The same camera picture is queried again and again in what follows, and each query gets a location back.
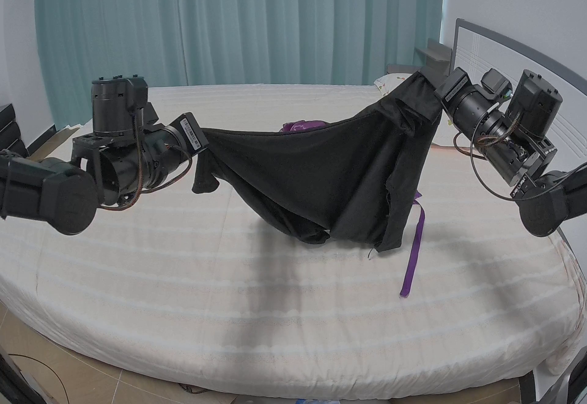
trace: mattress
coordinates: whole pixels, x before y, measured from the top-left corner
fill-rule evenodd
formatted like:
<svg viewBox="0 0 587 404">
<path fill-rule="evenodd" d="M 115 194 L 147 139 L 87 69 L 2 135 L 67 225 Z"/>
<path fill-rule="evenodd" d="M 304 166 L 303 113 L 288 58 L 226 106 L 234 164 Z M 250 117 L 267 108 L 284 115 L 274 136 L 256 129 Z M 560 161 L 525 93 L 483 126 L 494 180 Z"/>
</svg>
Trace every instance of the mattress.
<svg viewBox="0 0 587 404">
<path fill-rule="evenodd" d="M 374 86 L 151 89 L 161 121 L 275 130 L 336 121 Z M 78 135 L 90 131 L 86 125 Z M 53 156 L 67 159 L 70 141 Z M 507 192 L 483 161 L 481 176 Z M 388 399 L 562 371 L 585 321 L 585 279 L 555 234 L 529 235 L 467 158 L 433 147 L 422 172 L 426 223 L 412 292 L 399 293 L 419 219 L 402 247 L 309 246 L 263 222 L 226 183 L 192 178 L 99 211 L 83 233 L 0 223 L 0 298 L 41 334 L 82 354 L 217 391 L 284 398 Z"/>
</svg>

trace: white sticker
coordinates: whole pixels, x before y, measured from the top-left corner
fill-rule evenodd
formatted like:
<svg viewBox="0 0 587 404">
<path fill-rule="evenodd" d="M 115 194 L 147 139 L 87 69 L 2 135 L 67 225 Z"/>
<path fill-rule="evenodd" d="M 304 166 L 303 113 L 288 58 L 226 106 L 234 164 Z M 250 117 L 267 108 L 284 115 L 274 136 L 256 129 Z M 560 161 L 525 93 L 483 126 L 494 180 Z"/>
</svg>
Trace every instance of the white sticker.
<svg viewBox="0 0 587 404">
<path fill-rule="evenodd" d="M 190 141 L 191 145 L 194 147 L 194 150 L 197 151 L 200 148 L 202 148 L 202 145 L 198 141 L 198 138 L 195 136 L 194 130 L 191 128 L 191 125 L 189 124 L 187 119 L 181 119 L 180 123 L 181 123 L 181 127 L 184 129 L 184 132 L 186 132 L 188 140 Z"/>
</svg>

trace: purple fabric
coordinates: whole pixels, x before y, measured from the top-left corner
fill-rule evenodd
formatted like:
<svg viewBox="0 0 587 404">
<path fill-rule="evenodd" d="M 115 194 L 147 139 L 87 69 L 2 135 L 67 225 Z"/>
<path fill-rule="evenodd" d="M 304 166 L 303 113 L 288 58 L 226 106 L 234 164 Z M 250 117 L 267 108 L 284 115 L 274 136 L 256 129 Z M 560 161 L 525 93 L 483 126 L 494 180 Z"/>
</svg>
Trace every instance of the purple fabric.
<svg viewBox="0 0 587 404">
<path fill-rule="evenodd" d="M 407 262 L 406 275 L 404 276 L 404 283 L 401 288 L 400 297 L 406 298 L 410 294 L 412 289 L 412 281 L 414 280 L 415 265 L 418 263 L 418 253 L 420 252 L 420 243 L 422 242 L 422 232 L 424 231 L 424 220 L 426 214 L 422 205 L 416 200 L 420 198 L 422 194 L 416 191 L 414 196 L 414 205 L 420 207 L 420 219 L 415 227 L 414 241 L 412 242 L 412 251 L 410 252 L 410 260 Z"/>
<path fill-rule="evenodd" d="M 284 123 L 280 132 L 300 132 L 301 130 L 317 129 L 319 127 L 324 127 L 325 125 L 327 125 L 327 122 L 321 120 L 299 120 Z"/>
</svg>

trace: bed headboard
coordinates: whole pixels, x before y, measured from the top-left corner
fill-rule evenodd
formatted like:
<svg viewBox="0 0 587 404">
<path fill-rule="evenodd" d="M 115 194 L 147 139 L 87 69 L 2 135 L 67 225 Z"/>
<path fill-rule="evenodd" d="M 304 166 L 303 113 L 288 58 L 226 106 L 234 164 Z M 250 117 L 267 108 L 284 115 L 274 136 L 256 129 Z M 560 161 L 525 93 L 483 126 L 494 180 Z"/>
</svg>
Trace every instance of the bed headboard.
<svg viewBox="0 0 587 404">
<path fill-rule="evenodd" d="M 465 70 L 473 83 L 479 83 L 486 71 L 495 68 L 510 80 L 514 90 L 525 68 L 540 73 L 563 97 L 562 106 L 548 131 L 548 137 L 558 152 L 547 171 L 569 171 L 587 161 L 585 78 L 523 43 L 462 19 L 456 22 L 450 70 L 456 66 Z M 577 217 L 561 225 L 583 270 L 587 269 L 586 217 Z"/>
</svg>

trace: black baseboard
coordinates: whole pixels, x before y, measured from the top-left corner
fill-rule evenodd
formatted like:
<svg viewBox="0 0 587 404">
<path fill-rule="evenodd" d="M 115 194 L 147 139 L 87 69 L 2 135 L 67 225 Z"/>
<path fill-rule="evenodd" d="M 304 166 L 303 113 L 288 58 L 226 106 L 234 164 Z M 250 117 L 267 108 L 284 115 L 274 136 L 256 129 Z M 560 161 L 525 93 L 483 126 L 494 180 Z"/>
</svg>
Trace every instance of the black baseboard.
<svg viewBox="0 0 587 404">
<path fill-rule="evenodd" d="M 522 376 L 519 380 L 519 393 L 522 398 L 522 404 L 531 404 L 536 402 L 536 384 L 534 382 L 534 373 L 530 371 Z"/>
<path fill-rule="evenodd" d="M 43 135 L 38 137 L 34 142 L 32 142 L 29 145 L 29 147 L 27 148 L 29 154 L 33 154 L 35 151 L 37 151 L 41 146 L 43 146 L 47 142 L 49 138 L 55 135 L 55 133 L 57 133 L 57 129 L 55 128 L 55 125 L 53 125 L 51 128 L 47 129 L 47 131 L 45 131 Z"/>
</svg>

